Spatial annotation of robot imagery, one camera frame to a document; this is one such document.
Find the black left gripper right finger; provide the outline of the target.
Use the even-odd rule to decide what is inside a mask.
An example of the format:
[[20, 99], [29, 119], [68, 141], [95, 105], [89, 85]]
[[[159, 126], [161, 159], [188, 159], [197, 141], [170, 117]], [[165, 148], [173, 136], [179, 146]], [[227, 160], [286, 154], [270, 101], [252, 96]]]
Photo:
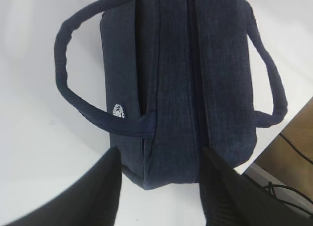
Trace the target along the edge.
[[203, 148], [200, 197], [208, 226], [311, 226], [312, 220], [278, 202]]

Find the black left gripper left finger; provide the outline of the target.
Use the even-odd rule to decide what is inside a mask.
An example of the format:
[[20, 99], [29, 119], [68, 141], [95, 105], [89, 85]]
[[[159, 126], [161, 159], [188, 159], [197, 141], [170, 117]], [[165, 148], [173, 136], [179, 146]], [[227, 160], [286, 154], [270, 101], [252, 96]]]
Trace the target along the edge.
[[112, 226], [122, 182], [121, 155], [110, 148], [75, 184], [12, 226]]

